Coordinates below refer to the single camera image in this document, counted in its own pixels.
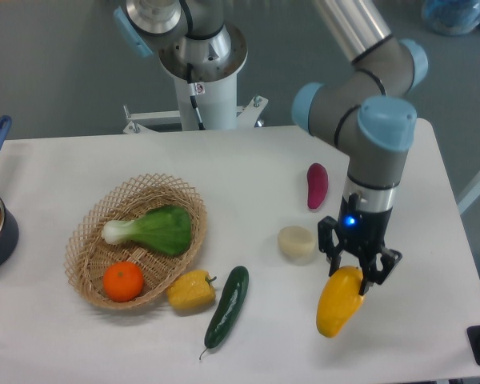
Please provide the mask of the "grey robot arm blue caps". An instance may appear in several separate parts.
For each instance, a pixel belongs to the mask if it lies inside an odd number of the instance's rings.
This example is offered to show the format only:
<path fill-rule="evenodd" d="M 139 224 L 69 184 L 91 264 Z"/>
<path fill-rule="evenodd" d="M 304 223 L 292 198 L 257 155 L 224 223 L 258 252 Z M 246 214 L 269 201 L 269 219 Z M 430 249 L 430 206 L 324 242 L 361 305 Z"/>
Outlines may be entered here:
<path fill-rule="evenodd" d="M 401 260 L 384 237 L 414 140 L 417 114 L 404 95 L 424 79 L 423 48 L 397 40 L 371 1 L 317 1 L 354 73 L 340 86 L 297 92 L 294 123 L 350 160 L 340 211 L 318 224 L 318 246 L 335 272 L 341 255 L 362 269 L 360 294 L 382 284 Z M 141 56 L 156 54 L 175 84 L 184 130 L 238 127 L 237 74 L 247 47 L 220 1 L 124 1 L 118 30 Z"/>

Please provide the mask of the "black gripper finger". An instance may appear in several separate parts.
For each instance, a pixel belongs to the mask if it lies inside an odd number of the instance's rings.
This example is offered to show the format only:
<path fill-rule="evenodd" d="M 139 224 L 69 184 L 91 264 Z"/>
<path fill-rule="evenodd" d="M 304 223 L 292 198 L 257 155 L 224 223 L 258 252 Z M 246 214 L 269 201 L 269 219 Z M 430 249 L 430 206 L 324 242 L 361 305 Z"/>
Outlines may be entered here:
<path fill-rule="evenodd" d="M 402 260 L 402 254 L 397 250 L 380 246 L 375 252 L 361 249 L 358 260 L 362 269 L 359 294 L 364 296 L 373 284 L 382 285 L 384 283 Z"/>
<path fill-rule="evenodd" d="M 338 222 L 331 216 L 324 217 L 318 223 L 318 249 L 324 253 L 330 264 L 329 276 L 339 269 L 341 253 L 344 251 Z"/>

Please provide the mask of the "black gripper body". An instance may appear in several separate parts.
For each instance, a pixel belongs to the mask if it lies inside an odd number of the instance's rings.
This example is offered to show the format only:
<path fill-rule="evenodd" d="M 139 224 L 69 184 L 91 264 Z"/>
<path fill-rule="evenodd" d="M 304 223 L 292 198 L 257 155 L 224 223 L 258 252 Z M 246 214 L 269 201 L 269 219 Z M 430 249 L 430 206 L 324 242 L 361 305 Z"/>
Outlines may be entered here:
<path fill-rule="evenodd" d="M 338 244 L 334 248 L 336 254 L 328 257 L 332 269 L 339 268 L 340 253 L 344 250 L 357 258 L 363 252 L 365 260 L 374 269 L 376 256 L 379 254 L 382 268 L 387 268 L 390 258 L 384 250 L 385 234 L 392 209 L 369 212 L 362 210 L 361 202 L 360 193 L 354 193 L 347 200 L 342 200 L 338 221 L 334 225 L 338 237 Z"/>

